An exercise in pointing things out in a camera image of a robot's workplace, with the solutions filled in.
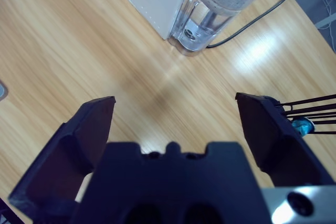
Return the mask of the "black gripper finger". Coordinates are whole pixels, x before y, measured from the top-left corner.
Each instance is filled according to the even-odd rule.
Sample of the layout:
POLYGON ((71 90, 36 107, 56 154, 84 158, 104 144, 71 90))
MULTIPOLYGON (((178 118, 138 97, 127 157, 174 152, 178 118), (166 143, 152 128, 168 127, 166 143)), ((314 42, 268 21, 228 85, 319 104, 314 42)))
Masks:
POLYGON ((276 187, 335 185, 314 152, 283 115, 280 101, 236 93, 245 139, 257 166, 276 187))
POLYGON ((106 147, 115 103, 113 96, 84 103, 40 151, 9 203, 33 221, 69 221, 81 184, 106 147))

